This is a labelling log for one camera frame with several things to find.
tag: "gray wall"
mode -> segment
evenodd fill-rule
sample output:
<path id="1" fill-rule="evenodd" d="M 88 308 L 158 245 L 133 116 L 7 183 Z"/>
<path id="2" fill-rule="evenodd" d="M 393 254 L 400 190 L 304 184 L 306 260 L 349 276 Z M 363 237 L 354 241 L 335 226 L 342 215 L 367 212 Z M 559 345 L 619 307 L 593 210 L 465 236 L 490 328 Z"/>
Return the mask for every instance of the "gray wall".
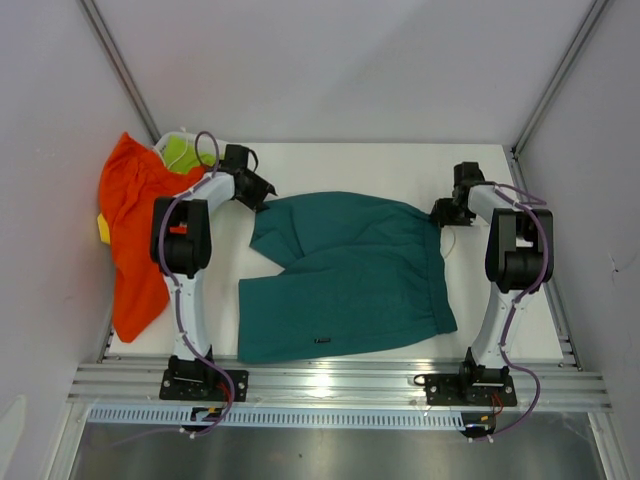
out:
<path id="1" fill-rule="evenodd" d="M 109 0 L 161 130 L 515 140 L 591 0 Z"/>
<path id="2" fill-rule="evenodd" d="M 522 165 L 556 218 L 572 334 L 640 455 L 640 2 L 616 0 Z"/>
<path id="3" fill-rule="evenodd" d="M 95 215 L 124 130 L 146 140 L 72 0 L 0 5 L 0 411 L 27 396 L 8 477 L 36 479 L 111 296 Z"/>

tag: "white table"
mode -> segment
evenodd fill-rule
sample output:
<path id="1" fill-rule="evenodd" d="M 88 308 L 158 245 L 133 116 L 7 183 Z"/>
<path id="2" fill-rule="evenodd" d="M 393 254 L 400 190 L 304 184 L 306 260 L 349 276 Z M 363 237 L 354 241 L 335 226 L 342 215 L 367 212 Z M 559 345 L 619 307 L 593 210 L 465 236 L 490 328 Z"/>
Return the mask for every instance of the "white table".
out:
<path id="1" fill-rule="evenodd" d="M 488 180 L 512 183 L 501 146 L 435 144 L 249 144 L 260 157 L 258 172 L 281 197 L 319 191 L 350 191 L 407 202 L 427 213 L 436 199 L 451 195 L 453 167 L 479 162 Z M 249 248 L 254 214 L 228 202 L 211 218 L 213 257 L 205 274 L 205 315 L 214 355 L 236 355 L 238 280 L 277 275 L 281 268 Z M 442 253 L 447 259 L 449 303 L 458 331 L 408 347 L 352 355 L 359 360 L 460 359 L 475 339 L 489 299 L 484 272 L 488 225 L 447 227 Z M 170 354 L 169 308 L 130 344 L 114 335 L 109 352 L 122 355 Z M 516 334 L 515 362 L 558 363 L 562 351 L 544 293 L 531 301 Z"/>

